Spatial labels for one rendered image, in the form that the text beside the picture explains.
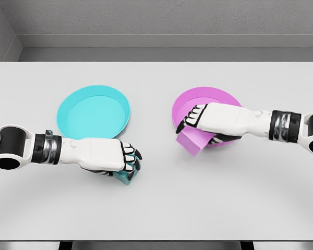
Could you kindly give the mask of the pink plate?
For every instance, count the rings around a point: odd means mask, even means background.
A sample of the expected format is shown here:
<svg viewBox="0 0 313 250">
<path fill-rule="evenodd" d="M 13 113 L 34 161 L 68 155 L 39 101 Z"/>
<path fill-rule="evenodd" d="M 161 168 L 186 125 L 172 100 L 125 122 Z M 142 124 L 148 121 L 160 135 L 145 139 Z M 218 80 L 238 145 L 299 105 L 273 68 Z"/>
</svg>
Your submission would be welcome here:
<svg viewBox="0 0 313 250">
<path fill-rule="evenodd" d="M 224 103 L 240 106 L 240 102 L 231 94 L 213 87 L 196 87 L 183 92 L 174 102 L 172 107 L 172 119 L 174 126 L 178 126 L 183 118 L 195 105 L 208 103 Z M 228 145 L 231 142 L 223 142 L 208 145 L 206 147 L 218 147 Z"/>
</svg>

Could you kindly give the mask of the pink block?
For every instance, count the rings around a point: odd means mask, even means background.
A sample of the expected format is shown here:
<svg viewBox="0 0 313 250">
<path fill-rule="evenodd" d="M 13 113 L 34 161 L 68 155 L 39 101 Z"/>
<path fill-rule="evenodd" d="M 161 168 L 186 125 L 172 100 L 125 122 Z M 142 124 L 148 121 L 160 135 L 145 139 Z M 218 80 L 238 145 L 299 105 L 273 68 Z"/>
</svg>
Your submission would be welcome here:
<svg viewBox="0 0 313 250">
<path fill-rule="evenodd" d="M 213 137 L 214 133 L 205 132 L 197 128 L 186 126 L 177 135 L 176 142 L 195 157 L 208 145 L 209 141 Z"/>
</svg>

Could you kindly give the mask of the cyan block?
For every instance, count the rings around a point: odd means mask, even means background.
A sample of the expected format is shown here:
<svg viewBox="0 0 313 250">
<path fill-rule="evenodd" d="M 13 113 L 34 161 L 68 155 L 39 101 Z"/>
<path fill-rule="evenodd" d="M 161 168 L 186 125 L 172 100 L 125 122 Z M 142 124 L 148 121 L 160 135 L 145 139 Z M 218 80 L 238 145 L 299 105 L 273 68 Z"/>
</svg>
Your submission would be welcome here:
<svg viewBox="0 0 313 250">
<path fill-rule="evenodd" d="M 113 172 L 113 177 L 122 181 L 124 184 L 129 185 L 130 182 L 134 179 L 134 177 L 138 174 L 141 169 L 140 159 L 136 155 L 129 155 L 132 156 L 135 160 L 132 162 L 126 162 L 126 165 L 131 166 L 133 171 L 129 172 L 126 170 L 121 170 L 118 172 Z"/>
</svg>

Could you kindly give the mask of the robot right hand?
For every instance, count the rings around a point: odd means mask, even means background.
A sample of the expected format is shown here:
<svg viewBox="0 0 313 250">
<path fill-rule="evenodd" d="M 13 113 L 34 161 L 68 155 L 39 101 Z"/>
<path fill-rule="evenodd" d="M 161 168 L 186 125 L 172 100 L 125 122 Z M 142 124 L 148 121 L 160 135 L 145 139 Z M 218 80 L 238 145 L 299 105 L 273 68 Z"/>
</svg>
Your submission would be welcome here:
<svg viewBox="0 0 313 250">
<path fill-rule="evenodd" d="M 248 132 L 246 115 L 249 110 L 221 103 L 195 105 L 176 128 L 179 134 L 185 127 L 213 133 L 209 145 L 239 140 Z"/>
</svg>

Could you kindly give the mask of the cyan plate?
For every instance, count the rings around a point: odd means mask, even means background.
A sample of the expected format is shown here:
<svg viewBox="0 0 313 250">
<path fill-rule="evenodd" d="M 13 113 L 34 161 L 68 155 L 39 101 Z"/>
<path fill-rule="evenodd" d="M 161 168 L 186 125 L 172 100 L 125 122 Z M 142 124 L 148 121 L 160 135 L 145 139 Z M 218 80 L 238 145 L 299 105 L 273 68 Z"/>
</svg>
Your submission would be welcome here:
<svg viewBox="0 0 313 250">
<path fill-rule="evenodd" d="M 106 85 L 91 85 L 63 100 L 56 123 L 66 138 L 112 139 L 125 129 L 130 113 L 129 101 L 122 92 Z"/>
</svg>

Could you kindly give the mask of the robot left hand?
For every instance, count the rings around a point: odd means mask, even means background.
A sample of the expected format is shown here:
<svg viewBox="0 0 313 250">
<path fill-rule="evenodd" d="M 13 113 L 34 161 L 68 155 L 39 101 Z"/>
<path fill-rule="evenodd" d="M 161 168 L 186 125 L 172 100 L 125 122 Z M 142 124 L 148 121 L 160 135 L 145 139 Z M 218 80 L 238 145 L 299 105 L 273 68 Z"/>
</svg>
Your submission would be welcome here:
<svg viewBox="0 0 313 250">
<path fill-rule="evenodd" d="M 103 176 L 113 177 L 113 172 L 121 170 L 133 171 L 131 166 L 126 165 L 135 160 L 129 155 L 136 155 L 142 160 L 142 155 L 136 148 L 118 139 L 88 139 L 85 144 L 79 166 Z"/>
</svg>

